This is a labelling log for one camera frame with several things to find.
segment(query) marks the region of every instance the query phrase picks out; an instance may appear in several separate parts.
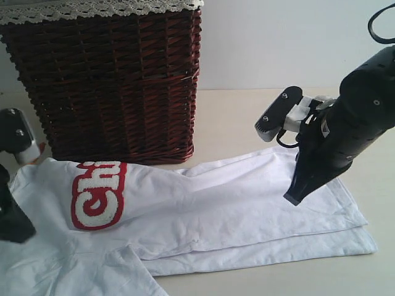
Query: black cable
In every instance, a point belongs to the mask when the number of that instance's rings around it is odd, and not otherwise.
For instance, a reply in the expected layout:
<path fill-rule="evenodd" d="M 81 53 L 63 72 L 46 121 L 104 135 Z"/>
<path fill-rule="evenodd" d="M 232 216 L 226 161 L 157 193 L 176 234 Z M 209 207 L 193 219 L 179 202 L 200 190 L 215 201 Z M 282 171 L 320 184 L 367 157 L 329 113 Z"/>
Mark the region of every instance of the black cable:
<path fill-rule="evenodd" d="M 386 11 L 387 9 L 393 8 L 395 7 L 395 3 L 391 4 L 390 6 L 387 6 L 385 8 L 383 8 L 382 10 L 379 10 L 378 12 L 376 12 L 375 14 L 373 14 L 373 16 L 370 18 L 369 22 L 368 22 L 368 31 L 370 36 L 378 43 L 381 44 L 392 44 L 395 43 L 395 38 L 390 38 L 390 39 L 386 39 L 386 38 L 382 38 L 380 36 L 378 36 L 374 31 L 373 31 L 373 22 L 375 21 L 375 19 L 378 18 L 378 16 L 380 14 L 382 14 L 384 11 Z"/>
<path fill-rule="evenodd" d="M 296 144 L 293 144 L 293 145 L 288 145 L 288 144 L 285 144 L 285 143 L 283 143 L 283 142 L 281 141 L 281 137 L 284 136 L 285 133 L 286 133 L 286 130 L 285 130 L 285 129 L 281 129 L 281 130 L 278 132 L 277 137 L 276 137 L 277 143 L 278 143 L 280 146 L 283 146 L 283 147 L 285 147 L 285 148 L 296 148 L 296 147 L 298 147 L 298 146 L 299 146 L 299 143 L 296 143 Z"/>

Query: white table surface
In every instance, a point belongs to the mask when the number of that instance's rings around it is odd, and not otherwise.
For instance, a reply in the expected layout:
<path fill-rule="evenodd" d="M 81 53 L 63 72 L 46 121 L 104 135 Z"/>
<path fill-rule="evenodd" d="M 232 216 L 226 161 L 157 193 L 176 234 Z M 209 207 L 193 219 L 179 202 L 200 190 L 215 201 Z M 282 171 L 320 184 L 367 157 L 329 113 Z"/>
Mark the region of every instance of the white table surface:
<path fill-rule="evenodd" d="M 199 91 L 195 153 L 187 162 L 163 168 L 191 167 L 276 145 L 259 139 L 254 123 L 282 89 Z M 337 89 L 305 89 L 304 94 L 337 96 Z M 17 107 L 28 116 L 39 140 L 44 136 L 26 94 L 3 94 L 0 108 Z M 341 176 L 368 219 L 378 244 L 373 255 L 324 258 L 258 268 L 157 277 L 170 296 L 201 295 L 395 295 L 395 129 L 385 133 Z M 47 150 L 44 156 L 50 156 Z M 17 167 L 9 155 L 0 163 Z"/>

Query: white wall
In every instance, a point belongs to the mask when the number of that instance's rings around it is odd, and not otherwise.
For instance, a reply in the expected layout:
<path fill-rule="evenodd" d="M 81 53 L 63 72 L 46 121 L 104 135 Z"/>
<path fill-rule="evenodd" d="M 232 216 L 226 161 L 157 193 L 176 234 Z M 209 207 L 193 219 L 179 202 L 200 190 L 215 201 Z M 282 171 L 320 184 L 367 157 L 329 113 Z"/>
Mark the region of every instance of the white wall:
<path fill-rule="evenodd" d="M 383 46 L 369 17 L 394 0 L 206 0 L 201 89 L 337 86 Z M 377 30 L 395 36 L 387 13 Z M 0 46 L 0 92 L 23 91 Z"/>

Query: folded shirt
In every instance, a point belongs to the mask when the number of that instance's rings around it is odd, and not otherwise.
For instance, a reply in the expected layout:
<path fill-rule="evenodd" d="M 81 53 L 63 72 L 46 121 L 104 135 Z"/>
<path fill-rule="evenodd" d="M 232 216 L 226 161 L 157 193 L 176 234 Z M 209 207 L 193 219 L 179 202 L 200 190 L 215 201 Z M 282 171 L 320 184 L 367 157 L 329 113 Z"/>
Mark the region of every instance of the folded shirt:
<path fill-rule="evenodd" d="M 10 189 L 38 233 L 0 242 L 0 291 L 166 295 L 152 275 L 376 252 L 339 179 L 297 207 L 282 197 L 296 152 L 273 147 L 183 170 L 51 158 L 25 166 Z"/>

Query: screw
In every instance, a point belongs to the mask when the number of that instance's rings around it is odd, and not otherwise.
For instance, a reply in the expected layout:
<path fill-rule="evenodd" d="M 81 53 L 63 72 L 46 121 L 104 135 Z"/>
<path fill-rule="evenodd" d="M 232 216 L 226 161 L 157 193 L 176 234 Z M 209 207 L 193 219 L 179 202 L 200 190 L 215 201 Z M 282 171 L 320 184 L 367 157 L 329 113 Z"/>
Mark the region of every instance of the screw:
<path fill-rule="evenodd" d="M 21 129 L 17 129 L 15 133 L 17 134 L 17 136 L 23 136 L 25 134 Z"/>

